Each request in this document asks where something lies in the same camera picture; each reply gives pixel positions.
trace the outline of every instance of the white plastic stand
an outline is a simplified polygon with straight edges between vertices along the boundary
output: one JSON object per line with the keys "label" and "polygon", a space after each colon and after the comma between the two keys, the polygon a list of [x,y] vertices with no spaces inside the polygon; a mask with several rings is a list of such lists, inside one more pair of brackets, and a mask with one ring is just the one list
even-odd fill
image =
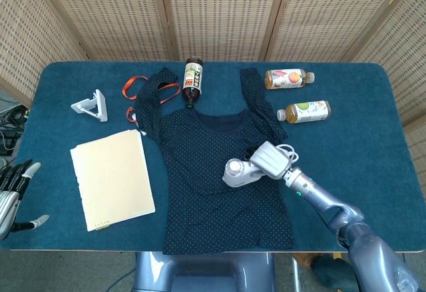
{"label": "white plastic stand", "polygon": [[[97,114],[89,111],[90,109],[93,109],[96,106],[98,107]],[[75,104],[71,105],[71,108],[74,109],[74,111],[78,114],[90,114],[101,122],[105,122],[108,120],[107,104],[105,103],[105,97],[99,91],[99,89],[96,89],[93,93],[93,99],[84,99],[82,101],[76,102]]]}

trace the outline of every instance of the beige folder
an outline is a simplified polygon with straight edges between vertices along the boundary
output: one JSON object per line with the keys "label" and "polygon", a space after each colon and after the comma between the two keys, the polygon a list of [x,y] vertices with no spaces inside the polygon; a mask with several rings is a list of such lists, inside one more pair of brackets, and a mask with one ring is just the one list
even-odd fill
{"label": "beige folder", "polygon": [[137,130],[71,149],[87,231],[155,212]]}

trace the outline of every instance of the wicker partition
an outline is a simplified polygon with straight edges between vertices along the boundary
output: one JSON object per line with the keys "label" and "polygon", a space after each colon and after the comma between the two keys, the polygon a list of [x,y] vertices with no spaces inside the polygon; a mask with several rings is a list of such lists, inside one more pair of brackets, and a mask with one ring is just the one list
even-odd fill
{"label": "wicker partition", "polygon": [[53,0],[96,60],[165,60],[158,0]]}
{"label": "wicker partition", "polygon": [[426,0],[401,0],[354,58],[387,71],[403,124],[426,114],[425,39]]}
{"label": "wicker partition", "polygon": [[283,0],[269,61],[338,61],[384,0]]}
{"label": "wicker partition", "polygon": [[167,1],[180,60],[259,59],[274,0]]}
{"label": "wicker partition", "polygon": [[53,61],[86,59],[48,0],[0,0],[0,86],[30,106]]}
{"label": "wicker partition", "polygon": [[405,131],[408,147],[426,199],[426,116]]}

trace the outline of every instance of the shirt sleeve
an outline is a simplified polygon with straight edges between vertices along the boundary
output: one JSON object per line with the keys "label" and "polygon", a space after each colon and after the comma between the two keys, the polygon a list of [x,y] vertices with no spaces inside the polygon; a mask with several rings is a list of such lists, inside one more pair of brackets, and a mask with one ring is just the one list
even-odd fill
{"label": "shirt sleeve", "polygon": [[241,86],[244,98],[254,116],[259,129],[269,136],[273,144],[281,144],[287,134],[276,118],[271,104],[265,99],[265,86],[259,72],[255,68],[240,70]]}
{"label": "shirt sleeve", "polygon": [[134,112],[138,127],[145,131],[157,143],[160,143],[161,105],[158,88],[176,82],[174,72],[163,68],[158,74],[152,75],[141,88],[134,103]]}

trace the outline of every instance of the plastic bottle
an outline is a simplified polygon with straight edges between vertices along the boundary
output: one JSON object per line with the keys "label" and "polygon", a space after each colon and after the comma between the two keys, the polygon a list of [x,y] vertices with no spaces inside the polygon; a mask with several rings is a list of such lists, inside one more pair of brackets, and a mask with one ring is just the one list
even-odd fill
{"label": "plastic bottle", "polygon": [[194,102],[198,100],[201,94],[202,80],[202,60],[199,58],[186,59],[183,95],[186,100],[186,107],[194,107]]}
{"label": "plastic bottle", "polygon": [[331,107],[328,101],[325,100],[289,104],[286,109],[277,111],[278,120],[287,120],[290,124],[324,120],[330,116]]}
{"label": "plastic bottle", "polygon": [[303,69],[279,69],[265,74],[266,89],[301,88],[315,80],[314,73]]}

